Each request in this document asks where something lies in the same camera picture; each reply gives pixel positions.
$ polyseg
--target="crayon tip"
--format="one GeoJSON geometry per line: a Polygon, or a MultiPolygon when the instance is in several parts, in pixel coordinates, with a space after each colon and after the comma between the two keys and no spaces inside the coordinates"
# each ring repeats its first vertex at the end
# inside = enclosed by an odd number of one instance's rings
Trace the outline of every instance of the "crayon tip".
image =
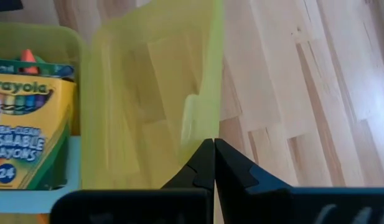
{"type": "MultiPolygon", "coordinates": [[[[23,62],[36,62],[32,52],[30,49],[25,49],[22,52],[21,61],[23,62]]],[[[24,72],[28,74],[38,74],[38,68],[37,67],[29,67],[29,68],[23,68],[24,72]]]]}

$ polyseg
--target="crayola logo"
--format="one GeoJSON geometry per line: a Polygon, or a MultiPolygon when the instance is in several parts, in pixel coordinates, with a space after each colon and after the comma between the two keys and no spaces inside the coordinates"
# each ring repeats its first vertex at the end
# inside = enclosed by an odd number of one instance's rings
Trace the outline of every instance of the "crayola logo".
{"type": "Polygon", "coordinates": [[[8,91],[11,94],[18,93],[39,93],[39,94],[48,94],[47,85],[38,84],[38,82],[32,83],[18,83],[18,82],[1,82],[0,81],[0,90],[8,91]]]}

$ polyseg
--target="crayon box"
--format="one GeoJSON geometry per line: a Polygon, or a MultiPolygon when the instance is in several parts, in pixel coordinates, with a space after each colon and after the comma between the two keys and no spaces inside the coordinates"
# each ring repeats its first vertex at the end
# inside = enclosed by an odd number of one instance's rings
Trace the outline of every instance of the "crayon box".
{"type": "Polygon", "coordinates": [[[74,88],[59,78],[0,74],[0,189],[66,183],[74,88]]]}

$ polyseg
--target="yellow plastic bin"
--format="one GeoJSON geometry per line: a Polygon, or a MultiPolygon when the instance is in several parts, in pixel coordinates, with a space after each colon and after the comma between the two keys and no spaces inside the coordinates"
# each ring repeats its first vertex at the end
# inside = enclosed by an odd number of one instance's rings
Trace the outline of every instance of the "yellow plastic bin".
{"type": "Polygon", "coordinates": [[[89,53],[67,28],[5,23],[0,58],[31,49],[75,67],[83,189],[158,189],[218,136],[222,16],[222,0],[152,0],[101,27],[89,53]]]}

